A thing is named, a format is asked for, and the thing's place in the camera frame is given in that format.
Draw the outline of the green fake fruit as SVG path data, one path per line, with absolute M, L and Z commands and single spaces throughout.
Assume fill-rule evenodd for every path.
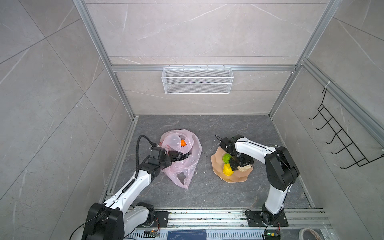
M 232 158 L 232 156 L 230 154 L 226 153 L 222 156 L 222 161 L 224 162 L 224 164 L 229 164 L 229 161 L 231 158 Z

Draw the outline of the beige fake fruit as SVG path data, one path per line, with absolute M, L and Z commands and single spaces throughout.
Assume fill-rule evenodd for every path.
M 238 171 L 240 171 L 240 172 L 246 172 L 246 171 L 248 171 L 248 170 L 250 170 L 252 168 L 253 168 L 252 165 L 247 165 L 247 166 L 244 166 L 244 167 L 241 167 L 241 166 L 237 167 Z

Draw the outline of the yellow fake lemon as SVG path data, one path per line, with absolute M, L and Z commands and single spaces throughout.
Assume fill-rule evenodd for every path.
M 223 174 L 227 177 L 232 176 L 234 174 L 234 171 L 232 170 L 230 164 L 224 164 Z

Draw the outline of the pink plastic bag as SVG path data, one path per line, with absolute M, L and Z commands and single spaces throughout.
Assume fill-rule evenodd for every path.
M 181 147 L 181 140 L 185 140 L 187 146 Z M 168 152 L 189 154 L 186 159 L 173 162 L 170 167 L 162 170 L 174 184 L 188 189 L 202 153 L 202 145 L 198 137 L 188 130 L 168 131 L 161 136 L 160 147 Z

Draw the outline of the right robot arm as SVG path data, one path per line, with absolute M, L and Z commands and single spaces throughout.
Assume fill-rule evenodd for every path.
M 300 175 L 288 149 L 281 146 L 264 146 L 242 135 L 232 138 L 216 135 L 215 138 L 219 140 L 220 148 L 225 151 L 222 158 L 224 175 L 229 177 L 235 172 L 246 172 L 253 167 L 254 160 L 265 165 L 270 190 L 260 217 L 265 226 L 275 224 L 284 213 L 287 193 Z

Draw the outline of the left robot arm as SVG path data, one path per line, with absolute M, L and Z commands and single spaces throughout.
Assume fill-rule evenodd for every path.
M 122 240 L 136 227 L 150 227 L 155 221 L 154 206 L 143 202 L 131 204 L 172 161 L 164 148 L 154 147 L 146 161 L 116 194 L 104 203 L 93 204 L 88 212 L 83 240 Z

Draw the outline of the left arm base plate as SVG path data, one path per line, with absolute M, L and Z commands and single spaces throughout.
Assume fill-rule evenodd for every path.
M 141 225 L 138 225 L 138 228 L 166 228 L 168 226 L 170 212 L 167 211 L 155 211 L 150 212 L 149 216 Z

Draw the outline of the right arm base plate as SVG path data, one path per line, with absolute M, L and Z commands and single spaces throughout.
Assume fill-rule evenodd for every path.
M 268 211 L 245 210 L 246 219 L 249 227 L 288 227 L 288 220 L 281 211 L 277 215 L 270 215 Z

